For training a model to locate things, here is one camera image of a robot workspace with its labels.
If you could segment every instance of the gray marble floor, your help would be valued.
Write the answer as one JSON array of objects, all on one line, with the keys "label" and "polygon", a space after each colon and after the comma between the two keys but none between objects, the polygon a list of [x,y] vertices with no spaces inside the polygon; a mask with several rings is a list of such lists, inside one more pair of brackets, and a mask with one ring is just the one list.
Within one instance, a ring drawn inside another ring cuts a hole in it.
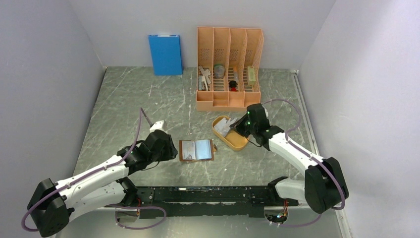
[{"label": "gray marble floor", "polygon": [[[196,110],[196,69],[187,68],[182,76],[154,76],[151,67],[109,67],[106,71],[89,128],[74,174],[107,160],[119,149],[130,145],[143,107],[154,122],[166,120],[167,132],[178,149],[179,140],[213,139],[218,147],[215,160],[184,164],[175,160],[160,163],[152,170],[137,172],[130,178],[136,185],[213,186],[265,185],[280,176],[303,179],[286,160],[251,143],[235,152],[217,138],[211,123],[220,115],[241,117],[243,113],[198,112]],[[288,71],[260,69],[262,102],[283,98],[299,104]],[[297,114],[285,103],[267,106],[271,124],[288,129],[297,122]],[[310,149],[304,125],[291,137]],[[139,139],[149,133],[146,121]]]}]

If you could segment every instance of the blue box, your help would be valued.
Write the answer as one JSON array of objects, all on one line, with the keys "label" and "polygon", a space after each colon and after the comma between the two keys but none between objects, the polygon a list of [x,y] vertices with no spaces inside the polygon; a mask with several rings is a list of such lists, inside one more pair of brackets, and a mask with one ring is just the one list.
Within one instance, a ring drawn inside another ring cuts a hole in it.
[{"label": "blue box", "polygon": [[149,35],[149,45],[155,75],[182,75],[179,35]]}]

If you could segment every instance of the orange tray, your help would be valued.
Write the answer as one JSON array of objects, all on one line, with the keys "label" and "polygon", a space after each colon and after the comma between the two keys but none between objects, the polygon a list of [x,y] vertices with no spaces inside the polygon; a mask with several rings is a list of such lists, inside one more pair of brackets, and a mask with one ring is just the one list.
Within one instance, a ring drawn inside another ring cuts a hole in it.
[{"label": "orange tray", "polygon": [[226,143],[232,150],[234,151],[239,151],[242,150],[248,143],[248,139],[241,136],[240,134],[238,134],[237,132],[235,132],[234,130],[230,130],[228,132],[228,134],[226,135],[226,137],[223,137],[219,132],[217,132],[214,129],[214,126],[223,118],[226,118],[227,120],[229,120],[230,118],[227,116],[219,116],[218,118],[216,118],[216,120],[213,121],[213,123],[211,124],[211,128],[213,129],[213,132],[215,133],[215,135],[217,135],[224,143]]}]

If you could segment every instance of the book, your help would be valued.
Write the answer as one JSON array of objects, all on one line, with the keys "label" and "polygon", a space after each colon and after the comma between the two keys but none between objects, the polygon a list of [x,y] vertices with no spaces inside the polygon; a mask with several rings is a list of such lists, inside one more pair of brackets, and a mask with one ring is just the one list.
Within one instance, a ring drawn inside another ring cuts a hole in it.
[{"label": "book", "polygon": [[205,161],[214,160],[212,140],[180,140],[179,161]]}]

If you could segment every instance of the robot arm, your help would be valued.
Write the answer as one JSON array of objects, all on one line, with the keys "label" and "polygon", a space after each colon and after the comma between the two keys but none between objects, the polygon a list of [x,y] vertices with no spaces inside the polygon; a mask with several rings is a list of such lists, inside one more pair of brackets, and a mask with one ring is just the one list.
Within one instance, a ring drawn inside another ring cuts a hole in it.
[{"label": "robot arm", "polygon": [[[275,189],[279,197],[307,203],[315,212],[321,214],[341,202],[340,191],[333,183],[336,179],[344,198],[348,198],[349,192],[338,161],[333,157],[325,159],[315,155],[292,139],[286,139],[284,130],[269,124],[261,104],[248,106],[247,113],[231,127],[241,136],[252,135],[260,146],[286,159],[305,177],[305,181],[286,177],[276,179]],[[322,162],[334,178],[315,160]]]},{"label": "robot arm", "polygon": [[[178,154],[171,136],[162,128],[163,121],[156,122],[146,140],[138,141],[137,144],[140,145],[135,146],[126,159],[115,166],[101,170],[107,165],[119,162],[129,151],[130,146],[124,147],[107,161],[77,176],[56,183],[51,179],[40,182],[27,206],[28,210],[48,194],[68,186],[49,197],[30,213],[40,235],[52,236],[75,218],[97,208],[110,204],[129,206],[135,203],[138,197],[137,188],[127,176],[144,170],[152,162],[174,159]],[[83,176],[87,177],[71,184]]]}]

